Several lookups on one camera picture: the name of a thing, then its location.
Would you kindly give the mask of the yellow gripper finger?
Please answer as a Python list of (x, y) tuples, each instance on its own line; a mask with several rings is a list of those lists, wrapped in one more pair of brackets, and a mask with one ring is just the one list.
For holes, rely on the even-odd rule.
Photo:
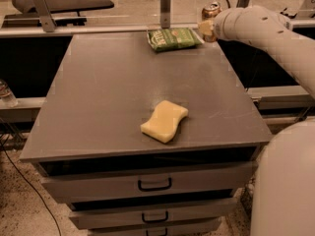
[(214, 35), (214, 21), (212, 19), (202, 21), (198, 24), (199, 32), (205, 36)]

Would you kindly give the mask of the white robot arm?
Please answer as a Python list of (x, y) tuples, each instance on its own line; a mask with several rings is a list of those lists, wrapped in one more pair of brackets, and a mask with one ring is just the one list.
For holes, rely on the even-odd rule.
[[(315, 98), (314, 39), (287, 27), (290, 19), (262, 6), (231, 8), (198, 24), (202, 35), (237, 41), (278, 64), (265, 87), (298, 87)], [(253, 194), (250, 236), (315, 236), (315, 121), (292, 124), (262, 150)]]

